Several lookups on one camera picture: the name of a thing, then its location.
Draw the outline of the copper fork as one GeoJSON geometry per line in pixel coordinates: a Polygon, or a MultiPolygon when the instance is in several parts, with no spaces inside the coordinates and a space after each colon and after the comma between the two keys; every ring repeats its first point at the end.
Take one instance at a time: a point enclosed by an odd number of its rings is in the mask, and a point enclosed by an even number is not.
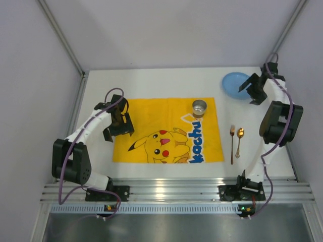
{"type": "Polygon", "coordinates": [[[234,155],[233,155],[233,137],[235,135],[235,126],[231,125],[230,127],[230,136],[231,136],[231,159],[230,159],[230,163],[231,165],[234,164],[234,155]]]}

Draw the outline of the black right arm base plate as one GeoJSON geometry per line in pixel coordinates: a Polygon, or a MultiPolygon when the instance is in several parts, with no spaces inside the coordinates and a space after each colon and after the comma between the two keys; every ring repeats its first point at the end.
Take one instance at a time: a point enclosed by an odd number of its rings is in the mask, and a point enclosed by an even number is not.
{"type": "Polygon", "coordinates": [[[238,187],[237,185],[218,186],[221,201],[265,201],[263,188],[238,187]]]}

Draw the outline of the blue plastic plate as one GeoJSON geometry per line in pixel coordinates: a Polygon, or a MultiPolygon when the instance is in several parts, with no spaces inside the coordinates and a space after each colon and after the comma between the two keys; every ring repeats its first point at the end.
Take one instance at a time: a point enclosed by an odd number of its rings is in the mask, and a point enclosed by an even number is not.
{"type": "Polygon", "coordinates": [[[222,79],[222,88],[224,92],[231,98],[238,99],[238,100],[251,99],[246,89],[242,90],[241,92],[239,91],[240,86],[249,77],[250,77],[249,75],[242,72],[228,73],[222,79]]]}

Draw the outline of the copper spoon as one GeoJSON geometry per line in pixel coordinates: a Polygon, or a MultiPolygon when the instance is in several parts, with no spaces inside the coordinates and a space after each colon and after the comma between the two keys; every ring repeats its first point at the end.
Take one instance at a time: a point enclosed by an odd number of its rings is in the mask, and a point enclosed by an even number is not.
{"type": "Polygon", "coordinates": [[[240,144],[241,144],[241,139],[244,137],[244,134],[245,134],[244,128],[239,128],[239,130],[237,131],[238,146],[235,154],[236,158],[240,157],[240,144]]]}

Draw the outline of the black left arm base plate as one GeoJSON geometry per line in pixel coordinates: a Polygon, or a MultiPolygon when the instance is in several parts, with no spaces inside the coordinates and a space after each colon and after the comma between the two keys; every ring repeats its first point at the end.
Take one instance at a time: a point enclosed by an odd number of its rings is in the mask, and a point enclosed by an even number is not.
{"type": "MultiPolygon", "coordinates": [[[[117,194],[122,202],[129,201],[130,187],[129,186],[118,186],[111,185],[108,186],[107,191],[117,194]]],[[[106,192],[102,192],[95,189],[87,189],[85,201],[87,202],[116,202],[119,199],[113,195],[106,192]]]]}

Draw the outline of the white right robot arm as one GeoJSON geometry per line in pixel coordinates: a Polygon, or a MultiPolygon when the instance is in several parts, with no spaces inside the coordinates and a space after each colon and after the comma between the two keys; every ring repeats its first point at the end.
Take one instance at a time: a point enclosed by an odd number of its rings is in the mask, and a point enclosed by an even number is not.
{"type": "Polygon", "coordinates": [[[243,90],[251,97],[251,104],[269,103],[259,127],[262,141],[253,161],[244,170],[246,178],[259,183],[265,179],[275,154],[294,139],[303,107],[293,103],[285,78],[278,74],[277,62],[265,63],[260,76],[254,73],[240,85],[239,91],[243,90]]]}

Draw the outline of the steel cup with cork base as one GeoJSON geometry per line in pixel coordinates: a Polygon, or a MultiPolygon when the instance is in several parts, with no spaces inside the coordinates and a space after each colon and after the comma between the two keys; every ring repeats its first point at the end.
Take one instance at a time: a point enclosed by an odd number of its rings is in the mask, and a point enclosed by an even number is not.
{"type": "Polygon", "coordinates": [[[195,118],[202,118],[206,112],[207,103],[204,100],[197,99],[192,103],[192,115],[195,118]]]}

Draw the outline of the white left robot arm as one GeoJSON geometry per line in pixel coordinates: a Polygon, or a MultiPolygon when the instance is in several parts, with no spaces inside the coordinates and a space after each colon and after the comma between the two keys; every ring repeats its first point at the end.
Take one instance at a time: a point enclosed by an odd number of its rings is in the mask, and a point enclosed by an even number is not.
{"type": "Polygon", "coordinates": [[[90,157],[90,147],[98,141],[112,142],[113,137],[134,133],[128,112],[128,100],[114,94],[110,102],[100,102],[90,117],[73,134],[57,139],[53,144],[51,174],[54,178],[107,190],[111,178],[92,171],[92,164],[99,161],[90,157]]]}

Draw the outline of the yellow Pikachu cloth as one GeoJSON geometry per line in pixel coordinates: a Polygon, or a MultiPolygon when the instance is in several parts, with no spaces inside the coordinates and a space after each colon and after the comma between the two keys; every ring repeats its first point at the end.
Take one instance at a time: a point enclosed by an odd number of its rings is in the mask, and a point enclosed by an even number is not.
{"type": "Polygon", "coordinates": [[[200,164],[223,162],[216,102],[205,97],[203,117],[195,98],[130,99],[132,135],[116,137],[114,163],[200,164]]]}

